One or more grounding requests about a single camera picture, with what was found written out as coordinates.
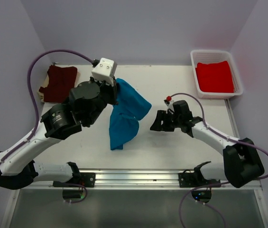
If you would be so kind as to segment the blue t shirt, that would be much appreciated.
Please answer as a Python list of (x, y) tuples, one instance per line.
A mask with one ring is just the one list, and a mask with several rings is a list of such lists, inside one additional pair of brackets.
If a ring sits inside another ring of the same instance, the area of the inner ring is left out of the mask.
[(110, 115), (110, 149), (122, 150), (123, 145), (136, 137), (141, 121), (150, 111), (152, 104), (141, 96), (125, 80), (118, 78), (118, 104), (113, 106)]

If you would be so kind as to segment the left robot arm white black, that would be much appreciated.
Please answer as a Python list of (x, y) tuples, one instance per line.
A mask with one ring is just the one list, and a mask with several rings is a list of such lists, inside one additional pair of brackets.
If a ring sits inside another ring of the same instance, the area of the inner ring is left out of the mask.
[(37, 163), (47, 148), (95, 123), (104, 108), (116, 105), (118, 83), (114, 76), (89, 81), (72, 88), (69, 96), (41, 116), (36, 129), (15, 149), (0, 152), (0, 187), (18, 190), (33, 182), (53, 181), (56, 187), (77, 187), (83, 182), (74, 162), (62, 165)]

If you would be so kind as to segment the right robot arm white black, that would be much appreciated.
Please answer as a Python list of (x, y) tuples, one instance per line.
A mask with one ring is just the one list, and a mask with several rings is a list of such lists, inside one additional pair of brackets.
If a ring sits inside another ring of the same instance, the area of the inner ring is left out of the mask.
[(192, 170), (183, 171), (180, 177), (189, 186), (202, 187), (226, 180), (240, 188), (264, 174), (262, 161), (252, 140), (241, 140), (216, 129), (211, 130), (203, 118), (193, 116), (185, 100), (173, 101), (167, 98), (164, 102), (167, 109), (157, 112), (150, 130), (173, 132), (179, 128), (181, 132), (209, 145), (223, 157), (222, 162), (205, 161)]

